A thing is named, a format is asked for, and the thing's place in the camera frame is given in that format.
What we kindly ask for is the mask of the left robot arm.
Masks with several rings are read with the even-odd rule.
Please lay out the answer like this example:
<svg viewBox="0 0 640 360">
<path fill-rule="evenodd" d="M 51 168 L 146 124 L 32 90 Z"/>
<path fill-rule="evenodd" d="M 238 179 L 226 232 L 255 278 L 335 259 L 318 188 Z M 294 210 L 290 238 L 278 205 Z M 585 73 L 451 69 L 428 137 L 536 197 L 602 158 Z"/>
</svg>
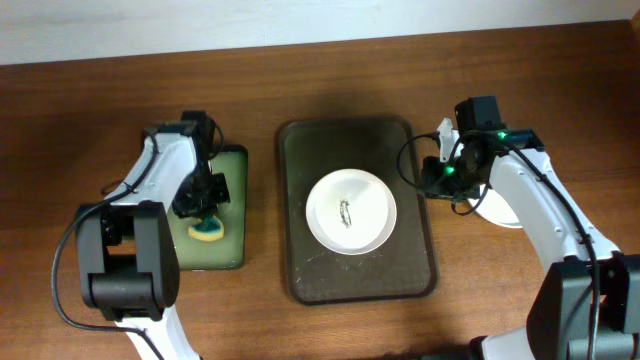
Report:
<svg viewBox="0 0 640 360">
<path fill-rule="evenodd" d="M 168 216 L 195 220 L 188 232 L 199 240 L 222 237 L 216 213 L 230 194 L 211 161 L 224 135 L 209 114 L 191 110 L 145 129 L 142 143 L 128 175 L 103 200 L 80 206 L 63 233 L 51 267 L 52 302 L 76 329 L 127 334 L 143 359 L 196 359 L 175 306 L 180 268 Z M 100 311 L 103 325 L 75 321 L 62 307 L 56 276 L 70 239 L 83 302 Z"/>
</svg>

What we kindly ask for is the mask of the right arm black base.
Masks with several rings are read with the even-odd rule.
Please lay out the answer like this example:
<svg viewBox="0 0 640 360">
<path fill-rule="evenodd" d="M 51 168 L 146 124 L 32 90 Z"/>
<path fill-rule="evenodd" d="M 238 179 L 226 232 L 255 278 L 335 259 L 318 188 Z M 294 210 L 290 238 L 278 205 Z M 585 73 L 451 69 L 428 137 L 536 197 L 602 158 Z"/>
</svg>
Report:
<svg viewBox="0 0 640 360">
<path fill-rule="evenodd" d="M 419 355 L 420 360 L 534 360 L 526 335 L 510 332 L 479 337 L 468 345 L 439 353 Z"/>
</svg>

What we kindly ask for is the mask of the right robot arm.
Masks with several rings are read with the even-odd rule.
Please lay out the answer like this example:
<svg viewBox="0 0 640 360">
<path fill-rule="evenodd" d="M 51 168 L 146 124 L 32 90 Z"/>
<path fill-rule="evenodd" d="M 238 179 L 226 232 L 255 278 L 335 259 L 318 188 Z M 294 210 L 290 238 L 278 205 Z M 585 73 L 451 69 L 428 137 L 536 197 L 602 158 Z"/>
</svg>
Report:
<svg viewBox="0 0 640 360">
<path fill-rule="evenodd" d="M 636 359 L 639 258 L 588 220 L 531 129 L 510 130 L 493 96 L 470 97 L 431 134 L 419 190 L 453 205 L 495 191 L 541 261 L 545 279 L 524 327 L 472 341 L 475 359 Z"/>
</svg>

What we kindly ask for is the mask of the yellow green sponge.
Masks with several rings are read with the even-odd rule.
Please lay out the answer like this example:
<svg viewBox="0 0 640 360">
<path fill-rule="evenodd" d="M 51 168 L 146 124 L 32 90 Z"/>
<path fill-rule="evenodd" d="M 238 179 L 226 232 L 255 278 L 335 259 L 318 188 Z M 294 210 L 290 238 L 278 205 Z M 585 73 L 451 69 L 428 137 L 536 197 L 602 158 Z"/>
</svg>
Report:
<svg viewBox="0 0 640 360">
<path fill-rule="evenodd" d="M 221 240 L 224 237 L 224 233 L 223 222 L 214 215 L 200 219 L 188 228 L 190 237 L 204 242 Z"/>
</svg>

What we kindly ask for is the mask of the white plate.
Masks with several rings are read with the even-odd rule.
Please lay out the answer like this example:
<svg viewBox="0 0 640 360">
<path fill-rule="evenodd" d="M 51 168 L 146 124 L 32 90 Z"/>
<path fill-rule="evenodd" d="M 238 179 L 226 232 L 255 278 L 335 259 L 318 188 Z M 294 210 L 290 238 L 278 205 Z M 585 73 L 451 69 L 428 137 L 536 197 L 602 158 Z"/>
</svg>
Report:
<svg viewBox="0 0 640 360">
<path fill-rule="evenodd" d="M 356 256 L 376 250 L 390 238 L 398 209 L 380 178 L 359 169 L 341 169 L 312 187 L 305 216 L 311 234 L 326 249 Z"/>
<path fill-rule="evenodd" d="M 493 189 L 489 189 L 482 200 L 469 198 L 468 203 L 471 207 L 476 207 L 475 212 L 490 223 L 505 228 L 522 227 L 515 212 Z"/>
</svg>

